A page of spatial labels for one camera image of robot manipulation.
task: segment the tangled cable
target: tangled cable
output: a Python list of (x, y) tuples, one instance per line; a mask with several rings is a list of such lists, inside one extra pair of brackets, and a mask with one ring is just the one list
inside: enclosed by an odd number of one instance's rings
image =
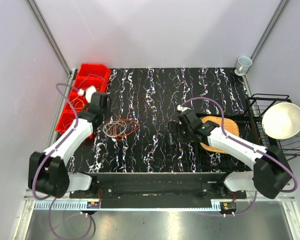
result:
[(102, 127), (102, 131), (109, 138), (122, 141), (124, 137), (129, 136), (140, 128), (140, 124), (137, 121), (133, 119), (120, 118), (117, 114), (114, 115), (118, 118), (118, 120), (111, 120)]

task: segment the marble pattern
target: marble pattern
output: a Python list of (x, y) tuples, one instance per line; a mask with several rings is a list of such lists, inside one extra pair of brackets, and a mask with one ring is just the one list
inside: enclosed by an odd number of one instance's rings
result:
[[(112, 69), (107, 92), (112, 111), (121, 118), (134, 119), (140, 129), (122, 141), (98, 130), (94, 139), (87, 139), (72, 156), (67, 165), (70, 172), (207, 172), (240, 164), (229, 155), (204, 149), (199, 149), (198, 157), (194, 143), (170, 145), (168, 132), (168, 122), (176, 120), (177, 106), (193, 97), (216, 100), (227, 115), (242, 114), (247, 91), (234, 69)], [(208, 101), (196, 100), (188, 107), (197, 113), (219, 114)], [(244, 135), (248, 135), (249, 124), (244, 127)]]

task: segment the cup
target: cup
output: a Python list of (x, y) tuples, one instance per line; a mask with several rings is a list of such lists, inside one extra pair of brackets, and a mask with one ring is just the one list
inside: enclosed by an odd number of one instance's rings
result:
[(251, 58), (247, 56), (241, 56), (238, 58), (234, 73), (238, 76), (243, 76), (248, 72), (248, 69), (252, 65)]

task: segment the white panel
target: white panel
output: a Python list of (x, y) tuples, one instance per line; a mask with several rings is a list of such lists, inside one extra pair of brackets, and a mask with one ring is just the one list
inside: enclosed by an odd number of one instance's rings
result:
[[(300, 107), (300, 0), (290, 1), (248, 76), (254, 93), (289, 94)], [(300, 157), (289, 164), (299, 182), (300, 211)]]
[(0, 240), (11, 239), (30, 154), (45, 149), (66, 75), (25, 0), (0, 0)]
[(36, 0), (71, 68), (234, 67), (279, 0)]

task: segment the dish drying rack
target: dish drying rack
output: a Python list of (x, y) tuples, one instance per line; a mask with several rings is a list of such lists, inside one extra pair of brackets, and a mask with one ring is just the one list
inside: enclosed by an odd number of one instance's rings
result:
[[(300, 157), (300, 134), (285, 140), (277, 140), (269, 137), (262, 125), (262, 118), (266, 111), (275, 104), (292, 101), (289, 95), (282, 94), (254, 94), (246, 99), (246, 109), (243, 114), (225, 115), (225, 118), (235, 121), (239, 127), (239, 136), (251, 143), (270, 148), (278, 146), (288, 161)], [(197, 113), (198, 117), (216, 116)], [(250, 171), (243, 162), (229, 154), (213, 153), (203, 149), (200, 144), (194, 145), (199, 172), (234, 172)]]

